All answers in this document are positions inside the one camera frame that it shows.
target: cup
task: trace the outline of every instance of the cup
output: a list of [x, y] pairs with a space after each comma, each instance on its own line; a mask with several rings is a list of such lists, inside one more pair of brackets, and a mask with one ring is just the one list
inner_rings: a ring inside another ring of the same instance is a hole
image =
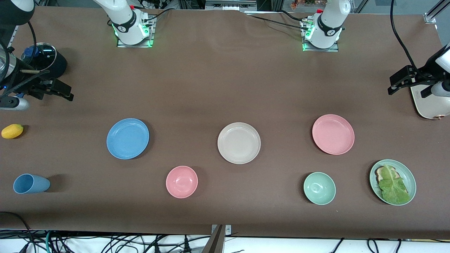
[[44, 177], [33, 174], [22, 174], [13, 184], [13, 189], [18, 194], [38, 193], [50, 188], [50, 181]]
[[50, 70], [50, 73], [43, 74], [41, 77], [43, 79], [58, 78], [64, 74], [67, 68], [67, 60], [62, 54], [60, 54], [56, 48], [49, 43], [37, 43], [34, 57], [33, 47], [27, 47], [20, 59], [36, 70]]

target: pink plate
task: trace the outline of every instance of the pink plate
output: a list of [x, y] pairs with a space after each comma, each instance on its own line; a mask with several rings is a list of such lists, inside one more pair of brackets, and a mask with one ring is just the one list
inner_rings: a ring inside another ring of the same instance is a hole
[[350, 123], [341, 116], [323, 115], [312, 127], [312, 138], [316, 145], [328, 154], [344, 154], [355, 142], [355, 132]]
[[195, 171], [188, 166], [173, 168], [166, 178], [166, 187], [170, 195], [184, 199], [192, 195], [197, 188], [198, 178]]

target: yellow lemon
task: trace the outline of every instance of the yellow lemon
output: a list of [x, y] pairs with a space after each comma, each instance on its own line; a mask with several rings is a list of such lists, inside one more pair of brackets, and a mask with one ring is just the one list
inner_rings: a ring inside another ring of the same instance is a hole
[[13, 139], [21, 135], [23, 132], [23, 126], [19, 124], [9, 125], [1, 131], [1, 136], [5, 139]]

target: robotic arm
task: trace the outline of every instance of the robotic arm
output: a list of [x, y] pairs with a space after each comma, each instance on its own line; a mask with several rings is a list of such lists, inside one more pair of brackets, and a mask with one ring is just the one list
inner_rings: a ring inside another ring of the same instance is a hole
[[135, 45], [149, 36], [143, 29], [149, 15], [138, 9], [131, 9], [126, 0], [93, 0], [99, 4], [111, 19], [117, 37], [127, 44]]
[[309, 16], [311, 25], [305, 39], [317, 48], [331, 47], [342, 32], [342, 24], [350, 13], [349, 0], [328, 0], [322, 13]]
[[[148, 14], [133, 9], [126, 0], [93, 0], [108, 14], [117, 37], [127, 45], [135, 45], [149, 36]], [[23, 25], [34, 14], [33, 0], [0, 0], [0, 24]], [[7, 45], [0, 47], [0, 109], [26, 110], [28, 102], [20, 96], [9, 96], [11, 93], [30, 95], [43, 99], [44, 94], [57, 95], [73, 100], [71, 87], [58, 79], [45, 79], [42, 76], [48, 70], [37, 71], [33, 66], [17, 59]]]
[[427, 63], [415, 71], [411, 65], [404, 66], [390, 77], [392, 95], [401, 88], [416, 85], [429, 85], [421, 91], [422, 98], [433, 94], [439, 97], [450, 97], [450, 43], [430, 57]]

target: green plate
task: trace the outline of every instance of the green plate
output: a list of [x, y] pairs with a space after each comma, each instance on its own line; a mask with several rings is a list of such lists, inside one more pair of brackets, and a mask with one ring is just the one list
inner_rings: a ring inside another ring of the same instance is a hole
[[[385, 201], [382, 196], [381, 196], [381, 189], [378, 186], [378, 182], [377, 182], [377, 175], [375, 174], [375, 171], [380, 168], [383, 167], [384, 165], [390, 165], [392, 167], [395, 168], [395, 170], [398, 172], [398, 174], [400, 175], [401, 178], [403, 178], [403, 183], [406, 186], [406, 189], [408, 190], [409, 196], [411, 197], [410, 200], [404, 204], [398, 205], [398, 204], [392, 204], [389, 203], [387, 201]], [[416, 180], [414, 179], [413, 174], [411, 173], [411, 171], [401, 162], [395, 161], [395, 160], [390, 160], [390, 159], [385, 159], [385, 160], [381, 160], [379, 162], [377, 162], [373, 167], [372, 170], [370, 170], [370, 175], [369, 175], [369, 180], [370, 180], [370, 186], [372, 187], [373, 192], [384, 202], [393, 205], [393, 206], [403, 206], [406, 205], [407, 203], [411, 202], [411, 200], [413, 200], [414, 196], [416, 195]]]
[[325, 173], [314, 172], [306, 177], [303, 184], [306, 197], [314, 204], [326, 205], [336, 196], [336, 185]]

